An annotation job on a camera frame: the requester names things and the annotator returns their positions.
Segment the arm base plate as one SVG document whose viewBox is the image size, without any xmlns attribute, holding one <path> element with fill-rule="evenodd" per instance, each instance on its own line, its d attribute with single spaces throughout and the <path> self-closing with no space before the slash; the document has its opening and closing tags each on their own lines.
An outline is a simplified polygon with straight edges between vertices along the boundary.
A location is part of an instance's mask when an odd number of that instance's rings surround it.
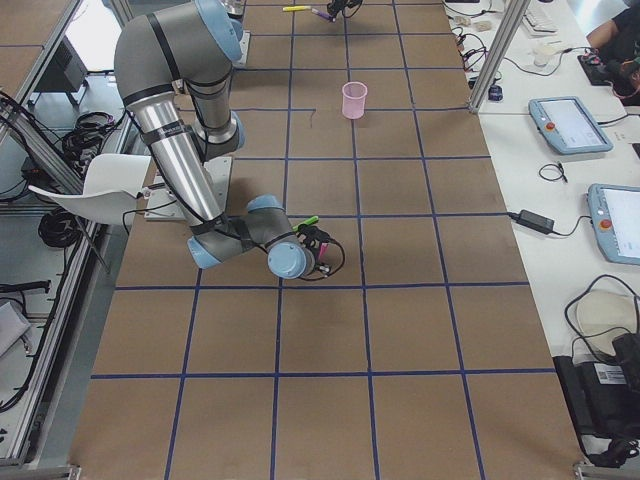
<svg viewBox="0 0 640 480">
<path fill-rule="evenodd" d="M 233 157 L 219 156 L 201 166 L 196 184 L 185 189 L 184 199 L 202 216 L 206 212 L 219 215 L 226 209 Z M 182 208 L 174 192 L 166 185 L 159 171 L 147 187 L 147 206 L 144 218 L 148 221 L 184 221 Z"/>
</svg>

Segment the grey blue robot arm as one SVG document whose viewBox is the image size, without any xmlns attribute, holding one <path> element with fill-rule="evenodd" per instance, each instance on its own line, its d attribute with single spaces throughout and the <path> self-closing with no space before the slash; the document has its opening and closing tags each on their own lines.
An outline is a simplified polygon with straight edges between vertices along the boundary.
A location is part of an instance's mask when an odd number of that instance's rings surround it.
<svg viewBox="0 0 640 480">
<path fill-rule="evenodd" d="M 219 1 L 137 16 L 117 41 L 118 91 L 191 229 L 195 263 L 210 268 L 260 246 L 274 275 L 301 278 L 317 267 L 318 254 L 300 242 L 277 198 L 259 196 L 246 215 L 230 219 L 204 168 L 244 143 L 242 123 L 229 107 L 229 79 L 241 56 Z"/>
</svg>

